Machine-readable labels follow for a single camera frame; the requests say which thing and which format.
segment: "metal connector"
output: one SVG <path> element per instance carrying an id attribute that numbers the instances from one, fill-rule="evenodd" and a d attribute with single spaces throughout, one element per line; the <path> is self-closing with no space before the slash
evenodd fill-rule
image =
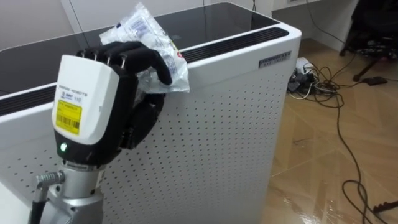
<path id="1" fill-rule="evenodd" d="M 54 184 L 62 184 L 64 181 L 65 174 L 62 171 L 35 176 L 33 180 L 33 184 L 36 186 L 34 202 L 45 202 L 49 187 Z"/>

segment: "silver label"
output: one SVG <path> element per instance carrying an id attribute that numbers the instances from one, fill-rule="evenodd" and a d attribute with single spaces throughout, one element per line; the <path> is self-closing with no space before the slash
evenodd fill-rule
<path id="1" fill-rule="evenodd" d="M 259 68 L 264 68 L 264 67 L 267 67 L 267 66 L 279 63 L 279 62 L 286 61 L 286 60 L 290 59 L 291 55 L 292 55 L 292 52 L 289 51 L 289 52 L 285 52 L 285 53 L 275 55 L 275 56 L 272 56 L 269 58 L 262 59 L 261 61 L 259 61 Z"/>

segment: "plastic bag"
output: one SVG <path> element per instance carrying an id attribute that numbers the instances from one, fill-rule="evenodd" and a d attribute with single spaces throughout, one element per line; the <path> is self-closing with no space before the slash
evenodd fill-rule
<path id="1" fill-rule="evenodd" d="M 141 41 L 148 48 L 157 50 L 170 70 L 173 83 L 164 85 L 157 78 L 156 71 L 150 68 L 137 74 L 139 89 L 146 93 L 189 92 L 188 65 L 166 32 L 151 16 L 142 3 L 139 3 L 130 16 L 110 30 L 99 35 L 102 44 L 114 41 Z"/>

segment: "black top grille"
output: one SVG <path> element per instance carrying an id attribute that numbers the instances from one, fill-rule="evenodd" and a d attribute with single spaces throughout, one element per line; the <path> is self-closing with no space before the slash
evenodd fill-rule
<path id="1" fill-rule="evenodd" d="M 254 32 L 252 34 L 246 34 L 241 37 L 206 45 L 197 49 L 188 50 L 182 52 L 182 55 L 188 63 L 192 63 L 260 44 L 265 41 L 274 40 L 279 37 L 285 37 L 288 34 L 289 32 L 286 30 L 273 27 L 259 32 Z M 41 90 L 0 100 L 0 116 L 50 103 L 54 99 L 54 94 L 55 86 L 50 86 Z"/>
<path id="2" fill-rule="evenodd" d="M 217 55 L 239 50 L 245 47 L 250 47 L 265 41 L 274 40 L 279 37 L 285 37 L 289 34 L 286 30 L 279 27 L 254 32 L 252 34 L 243 35 L 241 37 L 224 40 L 218 43 L 206 45 L 197 49 L 182 52 L 185 60 L 188 63 L 203 60 L 205 58 L 214 57 Z"/>
<path id="3" fill-rule="evenodd" d="M 53 102 L 55 86 L 0 100 L 0 116 Z"/>

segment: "perforated white panel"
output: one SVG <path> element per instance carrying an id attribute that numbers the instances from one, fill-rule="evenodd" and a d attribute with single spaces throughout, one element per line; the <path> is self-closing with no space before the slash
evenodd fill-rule
<path id="1" fill-rule="evenodd" d="M 167 95 L 146 140 L 106 170 L 104 223 L 259 223 L 289 78 L 266 71 Z M 51 134 L 1 154 L 27 201 L 32 176 L 57 169 L 54 145 Z"/>

